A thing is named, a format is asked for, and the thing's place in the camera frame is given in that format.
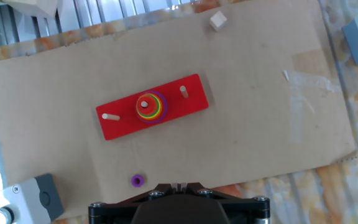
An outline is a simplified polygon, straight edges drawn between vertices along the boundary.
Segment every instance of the screw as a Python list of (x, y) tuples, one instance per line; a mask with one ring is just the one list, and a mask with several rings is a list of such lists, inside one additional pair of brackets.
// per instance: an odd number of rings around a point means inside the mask
[(12, 191), (13, 193), (18, 194), (20, 192), (20, 187), (17, 185), (13, 185)]
[(210, 189), (199, 189), (199, 190), (197, 190), (197, 193), (198, 194), (211, 194), (211, 193), (213, 193), (213, 191)]
[(269, 199), (269, 198), (268, 198), (268, 197), (265, 197), (265, 196), (263, 196), (263, 195), (258, 195), (258, 196), (255, 196), (254, 199), (257, 200), (257, 201), (260, 201), (260, 202), (264, 202), (264, 201), (266, 201), (266, 200)]
[(158, 197), (158, 196), (163, 196), (164, 192), (161, 192), (159, 190), (152, 190), (150, 191), (149, 195), (153, 197)]
[(90, 206), (94, 207), (94, 208), (99, 208), (99, 207), (102, 207), (105, 204), (106, 203), (104, 203), (104, 202), (95, 202), (95, 203), (92, 203)]

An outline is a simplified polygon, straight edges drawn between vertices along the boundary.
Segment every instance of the small wooden cube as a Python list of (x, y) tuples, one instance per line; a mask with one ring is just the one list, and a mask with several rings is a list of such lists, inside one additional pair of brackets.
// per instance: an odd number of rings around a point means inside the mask
[(211, 24), (212, 27), (214, 27), (216, 31), (221, 30), (222, 27), (226, 25), (226, 22), (227, 19), (221, 11), (218, 11), (217, 13), (215, 13), (213, 17), (209, 19), (209, 23)]

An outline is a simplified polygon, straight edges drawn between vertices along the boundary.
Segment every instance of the purple ring on cardboard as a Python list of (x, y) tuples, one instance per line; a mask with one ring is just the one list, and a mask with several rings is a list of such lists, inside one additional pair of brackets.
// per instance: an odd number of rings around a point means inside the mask
[(144, 183), (144, 179), (141, 175), (135, 175), (132, 177), (131, 179), (131, 182), (132, 182), (132, 186), (134, 187), (141, 187)]

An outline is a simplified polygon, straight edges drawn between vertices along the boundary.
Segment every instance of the table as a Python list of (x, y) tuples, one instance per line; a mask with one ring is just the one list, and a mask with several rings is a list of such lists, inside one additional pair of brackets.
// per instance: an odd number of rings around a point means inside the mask
[[(191, 2), (50, 37), (2, 46), (0, 60), (32, 55), (103, 35), (119, 38), (127, 30), (239, 1)], [(358, 66), (351, 57), (341, 30), (342, 26), (358, 15), (358, 1), (319, 1), (358, 147)], [(7, 182), (0, 146), (0, 190), (4, 187), (7, 187)], [(215, 190), (243, 198), (268, 196), (271, 199), (272, 223), (358, 223), (358, 153), (349, 155), (342, 163), (335, 165), (218, 187)], [(87, 222), (88, 217), (83, 216), (54, 223)]]

